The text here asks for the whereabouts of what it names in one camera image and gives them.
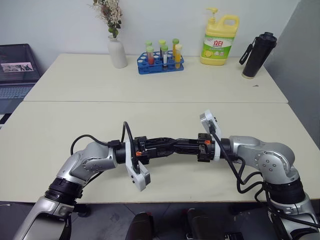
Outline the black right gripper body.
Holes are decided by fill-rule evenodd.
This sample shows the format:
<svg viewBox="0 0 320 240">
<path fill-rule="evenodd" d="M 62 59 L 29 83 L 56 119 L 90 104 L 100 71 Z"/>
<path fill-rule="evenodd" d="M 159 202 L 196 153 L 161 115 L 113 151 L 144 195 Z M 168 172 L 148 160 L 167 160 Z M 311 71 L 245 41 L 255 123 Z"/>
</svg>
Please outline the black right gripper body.
<svg viewBox="0 0 320 240">
<path fill-rule="evenodd" d="M 197 154 L 198 162 L 210 162 L 215 156 L 215 141 L 209 133 L 198 133 L 197 143 L 199 153 Z"/>
</svg>

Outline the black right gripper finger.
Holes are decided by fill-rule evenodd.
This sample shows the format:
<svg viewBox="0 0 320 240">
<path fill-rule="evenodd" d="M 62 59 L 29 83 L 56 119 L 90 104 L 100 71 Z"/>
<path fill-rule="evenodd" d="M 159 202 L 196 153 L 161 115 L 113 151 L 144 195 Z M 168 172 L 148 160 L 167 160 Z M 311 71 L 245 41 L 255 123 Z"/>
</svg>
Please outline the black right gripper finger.
<svg viewBox="0 0 320 240">
<path fill-rule="evenodd" d="M 177 154 L 184 155 L 198 155 L 199 147 L 190 147 L 190 146 L 174 146 L 173 151 Z"/>
<path fill-rule="evenodd" d="M 197 139 L 178 138 L 175 147 L 198 147 L 199 143 Z"/>
</svg>

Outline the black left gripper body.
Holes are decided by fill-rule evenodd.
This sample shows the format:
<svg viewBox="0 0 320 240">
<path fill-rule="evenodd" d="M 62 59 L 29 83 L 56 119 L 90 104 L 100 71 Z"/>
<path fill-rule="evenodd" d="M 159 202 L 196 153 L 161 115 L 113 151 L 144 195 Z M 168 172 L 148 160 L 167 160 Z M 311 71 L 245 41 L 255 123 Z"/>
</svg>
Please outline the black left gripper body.
<svg viewBox="0 0 320 240">
<path fill-rule="evenodd" d="M 148 139 L 146 136 L 135 137 L 133 140 L 135 156 L 143 165 L 148 165 L 150 163 L 150 159 L 155 159 L 157 157 L 157 151 L 155 148 L 147 149 L 147 142 Z"/>
</svg>

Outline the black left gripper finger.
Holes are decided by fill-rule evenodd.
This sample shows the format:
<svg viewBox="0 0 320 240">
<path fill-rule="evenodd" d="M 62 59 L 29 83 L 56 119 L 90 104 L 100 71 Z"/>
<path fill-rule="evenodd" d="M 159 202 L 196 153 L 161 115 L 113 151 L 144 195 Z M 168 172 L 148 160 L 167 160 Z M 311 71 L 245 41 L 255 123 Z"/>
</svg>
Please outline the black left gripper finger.
<svg viewBox="0 0 320 240">
<path fill-rule="evenodd" d="M 175 151 L 172 149 L 165 149 L 165 148 L 152 148 L 148 150 L 148 157 L 149 158 L 162 158 L 170 156 Z"/>
<path fill-rule="evenodd" d="M 169 137 L 158 137 L 146 140 L 147 148 L 170 148 L 177 143 L 176 139 Z"/>
</svg>

